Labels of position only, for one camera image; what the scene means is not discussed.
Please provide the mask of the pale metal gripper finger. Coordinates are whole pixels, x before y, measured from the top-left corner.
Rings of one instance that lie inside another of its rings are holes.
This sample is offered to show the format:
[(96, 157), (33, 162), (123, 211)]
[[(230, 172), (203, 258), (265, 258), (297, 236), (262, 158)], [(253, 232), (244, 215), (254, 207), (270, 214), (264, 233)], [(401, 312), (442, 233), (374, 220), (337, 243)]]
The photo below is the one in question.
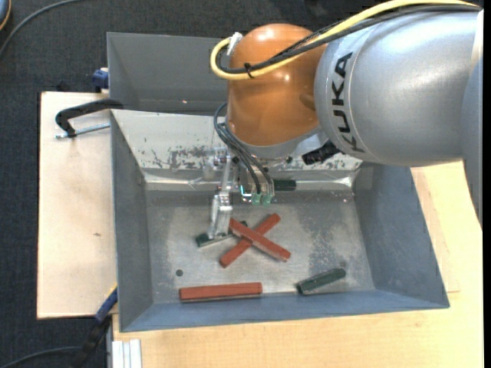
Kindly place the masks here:
[(220, 194), (213, 196), (210, 223), (207, 232), (209, 239), (213, 240), (216, 236), (222, 234), (222, 213)]
[(216, 235), (223, 236), (229, 233), (229, 221), (232, 215), (231, 205), (220, 205), (216, 216)]

